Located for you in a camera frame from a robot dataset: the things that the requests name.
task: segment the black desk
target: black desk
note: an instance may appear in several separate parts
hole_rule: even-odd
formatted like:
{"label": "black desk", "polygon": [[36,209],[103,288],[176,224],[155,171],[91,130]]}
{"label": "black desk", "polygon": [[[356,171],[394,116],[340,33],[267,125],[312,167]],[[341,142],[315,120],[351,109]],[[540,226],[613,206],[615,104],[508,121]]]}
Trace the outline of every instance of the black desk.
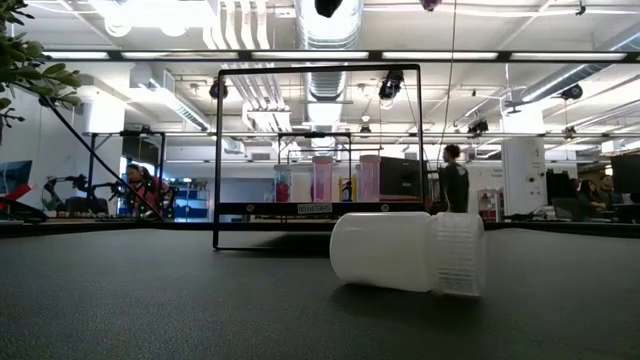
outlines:
{"label": "black desk", "polygon": [[480,301],[344,286],[325,257],[210,232],[0,240],[0,358],[640,358],[640,240],[487,236]]}
{"label": "black desk", "polygon": [[620,222],[637,223],[640,221],[640,204],[615,204],[613,208]]}

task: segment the ventilation duct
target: ventilation duct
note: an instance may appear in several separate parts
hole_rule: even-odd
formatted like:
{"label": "ventilation duct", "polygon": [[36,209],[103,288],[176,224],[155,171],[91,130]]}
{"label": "ventilation duct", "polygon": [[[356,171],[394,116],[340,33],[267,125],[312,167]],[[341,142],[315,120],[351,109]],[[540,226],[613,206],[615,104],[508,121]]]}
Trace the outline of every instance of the ventilation duct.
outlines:
{"label": "ventilation duct", "polygon": [[[209,125],[211,121],[205,115],[187,99],[176,93],[175,79],[168,71],[164,71],[162,81],[159,83],[154,80],[153,71],[149,65],[137,64],[129,74],[129,87],[144,89],[148,96],[158,103],[164,104],[183,120],[188,121],[201,131],[215,131]],[[223,138],[222,143],[226,154],[245,153],[245,146],[241,141]]]}
{"label": "ventilation duct", "polygon": [[[618,34],[599,46],[596,50],[612,52],[640,50],[640,23]],[[567,65],[538,83],[526,88],[521,94],[522,102],[536,102],[558,94],[611,65],[612,64]]]}
{"label": "ventilation duct", "polygon": [[[349,50],[355,48],[362,22],[363,0],[343,0],[330,18],[318,14],[314,0],[296,0],[296,25],[299,46],[305,50]],[[317,125],[334,125],[342,113],[347,74],[307,74],[306,97],[309,121]],[[313,146],[327,146],[326,140],[314,139]]]}

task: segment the pink container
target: pink container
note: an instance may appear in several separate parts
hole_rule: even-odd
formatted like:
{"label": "pink container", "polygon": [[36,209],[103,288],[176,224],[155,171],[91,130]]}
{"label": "pink container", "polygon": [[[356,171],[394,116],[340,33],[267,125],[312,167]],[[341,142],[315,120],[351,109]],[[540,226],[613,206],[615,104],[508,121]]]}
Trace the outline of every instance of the pink container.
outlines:
{"label": "pink container", "polygon": [[313,157],[313,202],[331,202],[333,182],[331,156]]}
{"label": "pink container", "polygon": [[360,156],[360,179],[358,180],[358,202],[380,201],[380,156]]}

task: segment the ceiling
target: ceiling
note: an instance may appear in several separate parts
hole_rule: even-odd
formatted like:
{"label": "ceiling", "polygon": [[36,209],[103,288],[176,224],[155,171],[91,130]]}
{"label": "ceiling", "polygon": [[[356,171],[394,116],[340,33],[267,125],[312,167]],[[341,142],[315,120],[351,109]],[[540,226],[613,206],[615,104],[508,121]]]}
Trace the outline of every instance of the ceiling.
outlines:
{"label": "ceiling", "polygon": [[[88,1],[40,0],[27,1],[33,6],[28,12],[36,20],[28,21],[26,31],[29,37],[39,40],[47,49],[206,49],[201,28],[190,28],[179,37],[169,37],[158,28],[133,28],[124,37],[111,37],[105,31],[105,21],[100,14],[92,13],[94,7]],[[602,11],[640,12],[637,0],[590,0],[588,9]],[[504,17],[477,16],[458,13],[453,38],[454,2],[445,0],[443,11],[421,10],[417,2],[393,0],[365,0],[358,42],[359,49],[411,49],[411,50],[534,50],[534,51],[591,51],[599,44],[623,30],[638,26],[640,16],[632,14],[584,14],[575,16]],[[236,4],[236,28],[240,34],[239,3]],[[295,18],[287,14],[293,11],[293,2],[287,0],[267,3],[267,34],[273,49],[296,49]],[[578,0],[460,0],[459,10],[488,12],[557,12],[578,9]],[[129,97],[135,107],[127,109],[126,121],[147,123],[154,129],[173,131],[193,131],[182,119],[164,104],[141,100],[129,89],[128,71],[134,64],[84,63],[74,64],[83,73],[100,78],[116,90]],[[153,63],[155,74],[169,71],[176,79],[176,92],[213,121],[216,101],[209,95],[209,87],[221,69],[220,63]],[[517,91],[540,81],[545,76],[560,69],[554,64],[421,64],[422,106],[425,131],[466,132],[464,125],[474,120],[465,118],[470,110],[491,96],[505,96],[508,89]],[[370,117],[372,131],[407,132],[415,130],[417,103],[415,74],[405,73],[403,91],[399,92],[394,105],[389,110],[379,106],[377,89],[384,72],[352,72],[348,74],[345,105],[340,117],[338,130],[358,131],[363,124],[361,117]],[[625,103],[638,100],[640,81],[633,79],[640,75],[640,63],[616,65],[580,82],[584,89],[581,100],[547,99],[541,102],[544,108],[545,127],[548,131],[560,131],[567,124],[605,113]],[[290,107],[292,126],[307,123],[305,112],[306,95],[301,75],[276,76],[286,104]],[[627,81],[624,86],[616,85]],[[365,91],[358,85],[364,84]],[[226,131],[248,131],[241,120],[242,98],[230,85],[229,96],[224,101],[223,125]],[[488,120],[491,131],[500,129],[498,99],[490,99],[479,114]],[[640,124],[640,107],[624,116],[612,117],[596,123],[589,132],[602,132],[624,125]],[[181,139],[179,144],[203,145],[206,139],[193,139],[192,143]],[[587,145],[575,150],[593,147]]]}

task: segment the monitor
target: monitor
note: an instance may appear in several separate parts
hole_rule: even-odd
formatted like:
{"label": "monitor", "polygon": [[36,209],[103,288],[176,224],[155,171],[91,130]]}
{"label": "monitor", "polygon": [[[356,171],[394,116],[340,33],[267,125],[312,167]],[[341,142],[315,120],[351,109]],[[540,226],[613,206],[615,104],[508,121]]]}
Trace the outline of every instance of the monitor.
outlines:
{"label": "monitor", "polygon": [[32,161],[0,163],[0,195],[11,194],[29,183]]}
{"label": "monitor", "polygon": [[640,155],[612,156],[611,168],[616,193],[640,193]]}
{"label": "monitor", "polygon": [[[383,198],[420,198],[419,161],[382,156],[380,158],[380,196]],[[426,166],[424,192],[429,194]]]}

